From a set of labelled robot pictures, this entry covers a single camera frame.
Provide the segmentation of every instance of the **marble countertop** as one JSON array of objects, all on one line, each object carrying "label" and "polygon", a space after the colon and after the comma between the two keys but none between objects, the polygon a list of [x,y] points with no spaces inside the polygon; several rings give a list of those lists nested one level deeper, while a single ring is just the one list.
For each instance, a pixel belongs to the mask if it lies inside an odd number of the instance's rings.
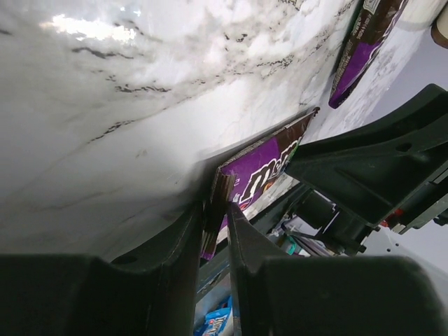
[{"label": "marble countertop", "polygon": [[358,3],[0,1],[0,252],[111,260],[285,120],[322,107],[304,142],[361,126],[445,0],[409,0],[355,92],[330,110]]}]

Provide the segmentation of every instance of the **black plastic part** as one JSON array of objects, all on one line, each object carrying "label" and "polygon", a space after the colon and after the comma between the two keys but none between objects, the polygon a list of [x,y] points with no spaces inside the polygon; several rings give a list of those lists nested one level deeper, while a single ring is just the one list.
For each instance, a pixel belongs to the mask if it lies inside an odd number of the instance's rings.
[{"label": "black plastic part", "polygon": [[448,210],[443,211],[439,216],[434,218],[434,222],[440,226],[448,224]]},{"label": "black plastic part", "polygon": [[436,178],[427,183],[421,192],[413,195],[402,207],[403,215],[399,217],[399,223],[405,228],[400,234],[409,229],[419,229],[432,219],[442,225],[443,213],[448,208],[448,169],[442,178]]},{"label": "black plastic part", "polygon": [[317,192],[309,190],[303,198],[294,205],[294,214],[301,217],[314,229],[325,227],[335,217],[335,206]]},{"label": "black plastic part", "polygon": [[448,92],[432,84],[377,122],[299,146],[286,173],[374,227],[443,175],[447,156]]},{"label": "black plastic part", "polygon": [[[250,223],[261,234],[266,235],[267,232],[279,223],[283,215],[296,204],[298,200],[309,188],[303,184],[292,187],[279,199],[276,199],[269,207],[262,210]],[[214,284],[219,282],[225,275],[229,274],[229,252],[226,246],[218,251],[210,261],[204,263],[199,269],[199,280],[197,287],[196,301],[201,300],[211,289]]]},{"label": "black plastic part", "polygon": [[112,265],[1,255],[0,335],[191,335],[201,237],[200,202]]},{"label": "black plastic part", "polygon": [[318,238],[337,254],[355,256],[365,252],[363,242],[373,230],[364,220],[339,210],[331,224],[318,234]]},{"label": "black plastic part", "polygon": [[430,281],[411,260],[291,257],[236,204],[227,217],[235,335],[448,333]]}]

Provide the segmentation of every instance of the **purple candy box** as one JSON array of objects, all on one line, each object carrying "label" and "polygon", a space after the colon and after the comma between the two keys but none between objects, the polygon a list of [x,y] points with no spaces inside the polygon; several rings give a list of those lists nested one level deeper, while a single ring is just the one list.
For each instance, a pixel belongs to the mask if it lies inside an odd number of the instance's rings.
[{"label": "purple candy box", "polygon": [[345,45],[330,94],[336,109],[353,92],[400,18],[408,0],[364,0]]},{"label": "purple candy box", "polygon": [[212,213],[213,216],[209,216],[204,231],[203,258],[209,260],[213,257],[218,232],[227,226],[227,203],[238,203],[240,209],[245,210],[274,184],[317,110],[315,108],[313,113],[294,120],[249,146],[216,170],[211,202],[206,209],[206,213]]}]

